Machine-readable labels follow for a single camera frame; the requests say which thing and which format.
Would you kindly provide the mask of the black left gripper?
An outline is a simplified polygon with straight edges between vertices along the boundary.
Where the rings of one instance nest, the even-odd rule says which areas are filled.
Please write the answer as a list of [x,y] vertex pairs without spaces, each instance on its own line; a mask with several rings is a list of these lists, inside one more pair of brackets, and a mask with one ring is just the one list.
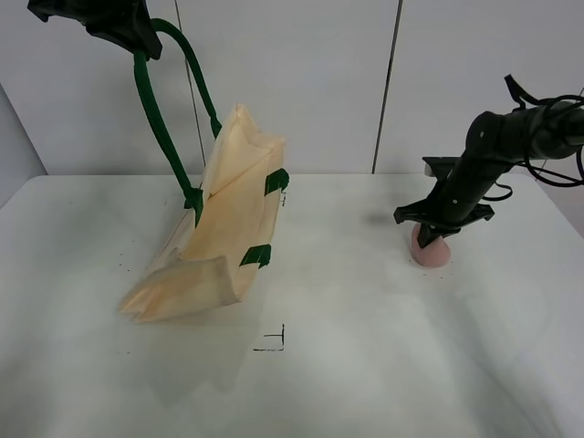
[[59,16],[78,21],[93,37],[131,53],[159,59],[158,38],[144,0],[30,0],[27,9],[43,22]]

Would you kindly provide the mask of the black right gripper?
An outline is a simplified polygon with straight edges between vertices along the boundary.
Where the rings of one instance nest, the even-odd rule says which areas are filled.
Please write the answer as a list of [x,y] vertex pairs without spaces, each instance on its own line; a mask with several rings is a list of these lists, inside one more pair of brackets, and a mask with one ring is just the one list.
[[441,228],[463,228],[490,220],[495,212],[481,200],[494,183],[494,162],[461,156],[446,179],[436,179],[426,198],[398,207],[393,217],[398,224],[418,223],[415,241],[424,249],[443,236]]

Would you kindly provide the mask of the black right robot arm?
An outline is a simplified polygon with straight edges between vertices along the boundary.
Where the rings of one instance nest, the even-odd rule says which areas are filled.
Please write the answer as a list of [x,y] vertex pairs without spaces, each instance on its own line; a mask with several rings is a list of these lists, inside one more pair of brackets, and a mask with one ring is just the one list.
[[532,174],[533,160],[562,160],[572,155],[581,162],[583,102],[576,96],[552,99],[530,109],[500,115],[486,111],[471,124],[459,157],[425,157],[436,183],[428,196],[398,207],[393,217],[400,224],[419,224],[419,247],[440,237],[459,233],[495,212],[486,194],[498,178],[515,166]]

